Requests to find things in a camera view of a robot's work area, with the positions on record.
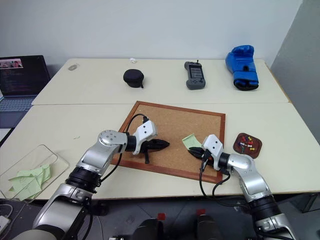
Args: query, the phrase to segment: laptop keyboard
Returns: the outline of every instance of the laptop keyboard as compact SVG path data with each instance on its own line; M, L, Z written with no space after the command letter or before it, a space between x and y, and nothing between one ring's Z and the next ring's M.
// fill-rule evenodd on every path
M0 112L28 111L33 99L3 99L0 101Z

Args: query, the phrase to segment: laptop screen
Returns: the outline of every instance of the laptop screen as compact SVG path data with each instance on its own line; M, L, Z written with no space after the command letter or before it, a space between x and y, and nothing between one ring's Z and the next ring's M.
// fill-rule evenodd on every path
M37 95L49 82L44 56L0 57L3 96Z

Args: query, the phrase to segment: laptop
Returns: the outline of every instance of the laptop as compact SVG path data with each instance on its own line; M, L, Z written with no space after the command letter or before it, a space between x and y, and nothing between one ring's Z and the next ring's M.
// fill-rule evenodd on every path
M42 55L0 57L0 128L15 128L49 80Z

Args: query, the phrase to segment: black cable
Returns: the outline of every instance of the black cable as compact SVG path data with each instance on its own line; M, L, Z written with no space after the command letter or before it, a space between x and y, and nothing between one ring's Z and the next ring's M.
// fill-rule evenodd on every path
M227 204L227 203L223 203L221 202L220 200L218 200L215 196L215 190L216 188L225 183L226 181L228 181L230 179L230 173L228 171L225 171L225 174L227 175L227 178L224 179L224 180L221 180L220 182L218 182L212 189L212 197L206 195L204 189L203 189L203 186L202 186L202 174L204 172L204 163L205 163L205 159L203 158L202 159L202 162L201 162L201 169L200 169L200 174L199 174L199 185L200 185L200 189L201 189L201 192L203 194L203 196L205 196L207 199L210 199L210 200L214 200L216 201L218 204L222 205L222 206L225 206L225 207L243 207L243 208L246 208L246 209L250 209L247 205L245 204Z
M224 203L220 200L218 200L215 196L215 190L217 189L217 187L223 183L225 183L226 181L228 181L230 179L230 173L228 171L225 171L225 173L227 175L227 178L224 179L224 180L221 180L220 182L218 182L212 189L212 198L213 200L215 200L218 204L222 205L222 206L225 206L225 207L243 207L243 208L246 208L248 210L250 210L249 206L245 205L245 204L228 204L228 203Z
M5 141L7 140L7 138L9 137L9 135L12 133L12 131L14 130L15 128L11 128L7 134L2 138L2 140L0 141L0 147L5 143Z
M305 213L310 213L310 212L314 212L314 211L318 211L318 210L320 210L320 208L313 209L313 210L309 210L309 211L305 211L305 212L303 212L303 214L305 214Z
M88 211L89 211L89 214L90 214L89 225L88 225L88 228L85 231L85 234L84 234L82 240L86 240L86 238L88 237L89 232L91 230L92 223L94 221L94 215L92 214L92 211L91 211L91 201L92 201L91 199L88 200Z
M92 213L90 213L90 221L89 221L89 225L88 225L88 228L87 228L87 230L86 230L86 232L85 232L85 234L84 234L84 236L83 236L82 240L85 240L85 239L88 237L89 232L90 232L90 229L91 229L91 226L92 226L92 222L93 222L93 220L94 220L94 215L93 215Z
M202 158L202 161L201 161L201 168L200 168L200 175L199 175L199 185L200 185L200 189L201 189L201 192L203 194L203 196L205 196L207 199L210 199L212 200L211 197L209 197L205 191L204 191L204 188L202 187L202 173L204 172L204 163L205 163L205 159Z
M126 127L126 132L128 132L128 130L129 130L129 127L130 127L130 124L132 123L132 121L136 118L136 117L138 117L138 116L143 116L143 117L146 117L144 114L142 114L142 113L138 113L138 114L136 114L136 115L134 115L132 118L131 118L131 120L130 120L130 122L129 122L129 124L128 124L128 126Z
M246 199L244 196L221 196L220 198L218 198L219 200L240 200L240 201L245 201Z
M102 183L104 180L106 180L106 179L117 169L117 167L118 167L119 164L120 164L121 158L122 158L122 153L120 153L118 162L116 163L116 165L114 166L114 168L113 168L104 178L101 179L100 183Z
M286 236L279 236L279 235L274 235L274 234L271 234L271 233L259 231L257 229L256 225L255 225L255 220L254 220L253 216L252 216L252 224L253 224L253 229L254 229L255 234L256 234L258 239L260 239L259 235L261 235L263 237L272 238L272 239L292 240L292 238L289 238L289 237L286 237Z
M143 121L145 121L145 118L147 118L147 117L146 117L144 114L142 114L142 113L138 113L138 114L134 115L134 116L131 118L131 120L129 121L128 126L126 127L126 130L125 130L126 132L128 132L129 127L130 127L132 121L133 121L137 116L143 116ZM122 158L122 153L120 153L118 162L116 163L116 165L114 166L114 168L113 168L104 178L101 179L100 183L102 183L104 180L106 180L106 179L117 169L117 167L118 167L119 164L120 164L121 158Z

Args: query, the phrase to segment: blue boxing glove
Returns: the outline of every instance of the blue boxing glove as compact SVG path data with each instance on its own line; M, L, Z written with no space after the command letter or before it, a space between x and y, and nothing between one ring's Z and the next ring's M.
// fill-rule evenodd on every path
M254 51L251 45L237 46L225 58L225 64L233 74L233 84L242 91L253 90L259 86Z

